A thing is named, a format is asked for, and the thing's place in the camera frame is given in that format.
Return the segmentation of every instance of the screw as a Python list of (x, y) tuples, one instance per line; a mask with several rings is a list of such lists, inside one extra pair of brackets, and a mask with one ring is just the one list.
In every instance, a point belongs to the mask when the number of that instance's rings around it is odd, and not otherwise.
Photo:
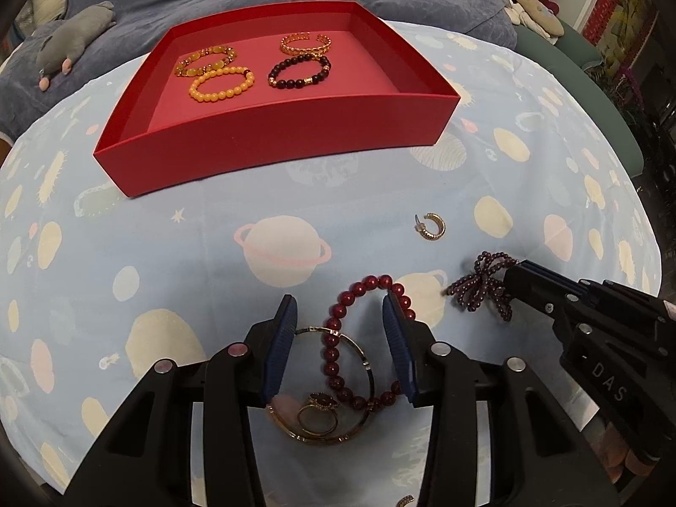
[(451, 346), (443, 341), (432, 343), (432, 346), (429, 347), (429, 349), (437, 356), (446, 356), (452, 351)]
[(521, 358), (513, 356), (507, 361), (507, 367), (513, 372), (523, 372), (526, 369), (526, 363)]
[(244, 356), (249, 351), (249, 347), (245, 343), (233, 343), (228, 347), (228, 354), (230, 356)]
[(168, 360), (168, 359), (165, 358), (163, 360), (158, 360), (157, 362), (155, 362), (153, 369), (158, 374), (166, 374), (173, 367), (174, 367), (174, 363), (171, 360)]

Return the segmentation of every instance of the red beaded bracelet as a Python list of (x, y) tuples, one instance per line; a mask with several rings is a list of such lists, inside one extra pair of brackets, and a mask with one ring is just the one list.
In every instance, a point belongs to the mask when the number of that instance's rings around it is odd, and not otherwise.
[[(333, 305), (329, 312), (331, 317), (326, 321), (324, 327), (329, 328), (330, 330), (340, 331), (343, 327), (341, 323), (341, 318), (345, 318), (347, 315), (347, 308), (352, 306), (356, 301), (357, 297), (362, 297), (366, 294), (367, 291), (374, 290), (376, 288), (391, 290), (399, 299), (401, 308), (405, 311), (406, 317), (411, 320), (415, 320), (416, 313), (410, 308), (411, 299), (403, 294), (404, 289), (402, 284), (392, 283), (392, 277), (389, 274), (383, 274), (380, 278), (377, 278), (373, 274), (367, 276), (361, 282), (355, 282), (349, 289), (349, 291), (344, 291), (338, 296), (338, 303)], [(328, 384), (329, 387), (336, 391), (336, 397), (340, 402), (349, 403), (353, 409), (361, 411), (366, 408), (371, 412), (377, 412), (383, 406), (392, 406), (396, 400), (397, 395), (401, 394), (401, 387), (399, 381), (394, 381), (390, 387), (389, 391), (384, 391), (380, 398), (374, 397), (366, 400), (364, 397), (355, 396), (351, 389), (345, 386), (345, 379), (338, 375), (340, 367), (338, 366), (336, 360), (340, 357), (340, 352), (338, 351), (338, 344), (340, 339), (335, 335), (330, 335), (325, 333), (322, 336), (322, 343), (325, 348), (322, 352), (322, 357), (326, 361), (322, 367), (322, 372), (329, 378)]]

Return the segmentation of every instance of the gold chain bracelet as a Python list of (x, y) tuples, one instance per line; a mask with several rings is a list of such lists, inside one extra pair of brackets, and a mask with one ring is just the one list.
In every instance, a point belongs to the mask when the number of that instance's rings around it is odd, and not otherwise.
[(293, 48), (289, 46), (290, 42), (298, 40), (309, 40), (310, 32), (296, 32), (282, 38), (279, 44), (279, 49), (287, 55), (303, 55), (304, 53), (312, 53), (314, 55), (323, 55), (331, 48), (331, 39), (327, 35), (317, 34), (317, 40), (323, 45), (314, 48)]
[[(241, 74), (244, 76), (245, 80), (239, 86), (235, 86), (232, 89), (220, 91), (218, 93), (200, 93), (197, 91), (198, 87), (206, 82), (208, 79), (211, 79), (216, 76), (223, 76), (224, 74)], [(223, 101), (226, 98), (232, 98), (235, 95), (241, 94), (243, 91), (246, 91), (254, 85), (256, 78), (254, 78), (254, 73), (251, 72), (247, 67), (223, 67), (218, 70), (211, 70), (205, 72), (203, 75), (199, 76), (191, 85), (188, 93), (190, 97), (195, 99), (198, 103), (208, 103), (211, 101)]]
[[(210, 55), (212, 53), (224, 53), (225, 55), (223, 56), (223, 59), (218, 60), (211, 65), (205, 65), (203, 67), (197, 67), (194, 69), (187, 68), (188, 65), (195, 62), (197, 59), (201, 59), (201, 57), (205, 57), (205, 55)], [(185, 59), (179, 60), (174, 72), (176, 73), (176, 76), (202, 76), (205, 72), (222, 69), (225, 65), (229, 65), (234, 61), (235, 57), (237, 57), (237, 52), (231, 47), (211, 46), (199, 51), (195, 51), (194, 53), (188, 55), (188, 57)]]

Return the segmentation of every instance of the earring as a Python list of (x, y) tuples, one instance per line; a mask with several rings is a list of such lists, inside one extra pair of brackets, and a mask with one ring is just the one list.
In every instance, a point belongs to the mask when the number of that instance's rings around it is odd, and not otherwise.
[(422, 218), (434, 221), (437, 224), (437, 227), (439, 227), (439, 231), (437, 234), (432, 234), (430, 231), (427, 230), (425, 223), (421, 223), (420, 220), (418, 219), (418, 216), (416, 215), (415, 228), (418, 231), (418, 233), (425, 240), (439, 240), (444, 235), (444, 232), (446, 232), (446, 224), (444, 223), (444, 220), (441, 217), (439, 217), (436, 213), (425, 213)]

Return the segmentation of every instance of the gold bangle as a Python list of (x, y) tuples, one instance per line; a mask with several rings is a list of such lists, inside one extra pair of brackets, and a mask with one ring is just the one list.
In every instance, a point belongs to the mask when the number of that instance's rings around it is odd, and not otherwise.
[(322, 42), (323, 45), (317, 46), (314, 48), (293, 48), (289, 46), (290, 42), (296, 42), (298, 40), (309, 40), (310, 32), (296, 32), (282, 38), (281, 43), (279, 44), (279, 49), (282, 50), (282, 53), (287, 55), (303, 55), (303, 53), (312, 53), (314, 55), (323, 55), (329, 49), (331, 49), (331, 39), (327, 35), (317, 34), (317, 40)]
[[(336, 335), (337, 337), (340, 338), (341, 341), (345, 341), (350, 347), (354, 349), (354, 351), (357, 353), (357, 356), (362, 361), (362, 365), (364, 366), (364, 370), (366, 370), (366, 373), (368, 374), (368, 388), (369, 388), (369, 398), (373, 398), (375, 394), (375, 382), (373, 379), (373, 371), (371, 370), (371, 363), (368, 361), (368, 358), (366, 358), (366, 354), (364, 354), (364, 351), (361, 350), (359, 345), (357, 345), (351, 338), (347, 337), (347, 335), (342, 334), (340, 332), (337, 332), (336, 330), (332, 330), (330, 328), (319, 328), (319, 327), (308, 327), (308, 328), (302, 328), (300, 330), (296, 330), (295, 334), (296, 335), (301, 335), (304, 333), (310, 333), (310, 332), (319, 332), (319, 333), (329, 333), (332, 335)], [(268, 413), (270, 417), (273, 419), (275, 424), (282, 430), (284, 431), (288, 436), (290, 436), (292, 439), (296, 439), (299, 442), (306, 442), (306, 443), (312, 443), (312, 444), (322, 444), (325, 446), (329, 446), (332, 444), (340, 444), (341, 442), (346, 442), (347, 440), (350, 440), (354, 435), (356, 435), (363, 427), (364, 424), (366, 423), (366, 420), (371, 414), (371, 409), (367, 408), (364, 410), (364, 413), (359, 419), (359, 421), (348, 431), (345, 433), (341, 433), (339, 435), (335, 436), (312, 436), (308, 434), (307, 430), (304, 428), (303, 433), (296, 433), (295, 431), (292, 431), (286, 423), (282, 420), (282, 418), (277, 415), (275, 412), (275, 408), (273, 408), (272, 404), (268, 404), (266, 406), (266, 409), (268, 410)]]
[[(203, 67), (197, 67), (195, 69), (187, 68), (187, 66), (192, 62), (196, 61), (197, 59), (201, 59), (201, 57), (204, 57), (205, 55), (210, 55), (212, 53), (224, 53), (225, 55), (223, 56), (223, 59), (218, 60), (215, 63), (212, 63), (211, 65), (205, 65)], [(185, 59), (179, 60), (176, 67), (174, 68), (174, 72), (176, 76), (184, 76), (184, 77), (202, 76), (205, 72), (222, 69), (224, 66), (229, 65), (234, 61), (235, 57), (237, 57), (237, 52), (231, 47), (211, 46), (201, 49), (199, 51), (195, 51), (194, 53), (188, 55), (188, 57), (186, 57)]]
[[(232, 89), (220, 91), (218, 93), (200, 93), (197, 91), (198, 87), (206, 82), (208, 79), (211, 79), (216, 76), (223, 76), (224, 74), (241, 74), (244, 76), (245, 80), (239, 86), (235, 86)], [(251, 72), (247, 67), (223, 67), (218, 70), (211, 70), (205, 72), (202, 76), (199, 76), (195, 81), (190, 85), (188, 89), (188, 94), (190, 97), (195, 99), (198, 103), (205, 103), (212, 101), (223, 101), (223, 99), (230, 99), (235, 95), (239, 95), (242, 92), (246, 91), (254, 85), (256, 78), (254, 78), (254, 73)]]

